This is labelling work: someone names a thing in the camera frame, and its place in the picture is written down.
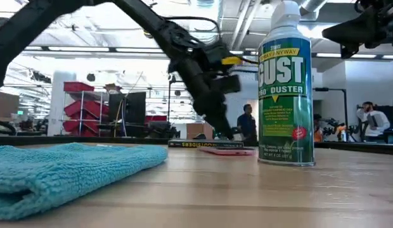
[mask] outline black monitor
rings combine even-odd
[[[125,123],[133,125],[144,125],[146,121],[146,92],[109,95],[109,121],[122,118],[122,110],[119,111],[120,101],[123,100]]]

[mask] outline wooden table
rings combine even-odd
[[[170,149],[168,160],[8,227],[393,227],[393,156],[316,150],[314,168]]]

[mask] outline white column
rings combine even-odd
[[[64,82],[73,82],[76,80],[77,74],[75,72],[55,71],[51,90],[48,136],[60,134],[64,106],[74,102],[70,96],[64,95]]]

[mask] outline blue microfiber towel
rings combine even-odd
[[[0,220],[45,212],[166,158],[160,146],[0,146]]]

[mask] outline compressed air duster can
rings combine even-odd
[[[259,161],[313,166],[311,42],[299,7],[282,1],[259,46]]]

